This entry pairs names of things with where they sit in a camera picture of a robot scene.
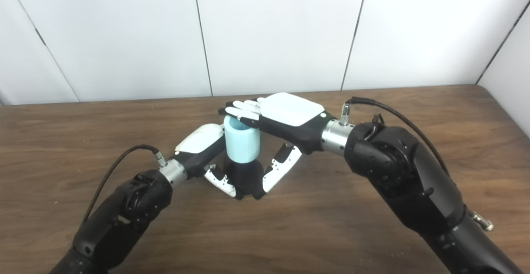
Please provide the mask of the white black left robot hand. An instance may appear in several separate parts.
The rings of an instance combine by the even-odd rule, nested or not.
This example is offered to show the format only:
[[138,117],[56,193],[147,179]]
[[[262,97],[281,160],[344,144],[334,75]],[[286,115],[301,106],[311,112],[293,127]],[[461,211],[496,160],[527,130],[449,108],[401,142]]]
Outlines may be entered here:
[[227,174],[211,163],[225,150],[223,126],[205,124],[176,146],[174,154],[159,168],[159,172],[172,188],[191,178],[204,177],[231,198],[241,200],[244,197],[242,191],[235,187]]

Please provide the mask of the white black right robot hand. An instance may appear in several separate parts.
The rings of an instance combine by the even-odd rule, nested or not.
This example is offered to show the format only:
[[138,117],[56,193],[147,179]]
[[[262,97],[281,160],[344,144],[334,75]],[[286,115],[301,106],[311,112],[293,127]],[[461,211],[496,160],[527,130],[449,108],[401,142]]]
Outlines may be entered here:
[[257,199],[266,195],[293,168],[300,157],[327,151],[343,157],[348,136],[351,105],[344,103],[339,118],[305,98],[276,93],[252,100],[233,101],[218,110],[242,124],[285,141],[261,176]]

